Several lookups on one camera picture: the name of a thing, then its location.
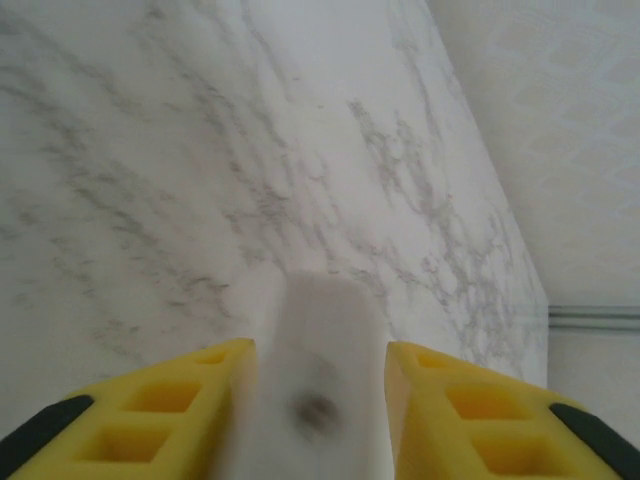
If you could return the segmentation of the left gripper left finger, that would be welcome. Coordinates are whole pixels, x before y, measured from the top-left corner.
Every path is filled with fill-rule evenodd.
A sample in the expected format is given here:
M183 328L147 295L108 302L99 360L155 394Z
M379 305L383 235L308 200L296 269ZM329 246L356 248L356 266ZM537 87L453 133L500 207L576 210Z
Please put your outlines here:
M89 385L2 439L1 476L204 479L256 369L237 338Z

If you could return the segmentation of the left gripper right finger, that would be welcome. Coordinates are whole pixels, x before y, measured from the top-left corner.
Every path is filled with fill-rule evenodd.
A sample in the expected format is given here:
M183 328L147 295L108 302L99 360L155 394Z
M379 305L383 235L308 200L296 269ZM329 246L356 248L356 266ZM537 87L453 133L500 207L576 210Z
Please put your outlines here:
M397 479L636 479L639 451L581 404L393 341L384 390Z

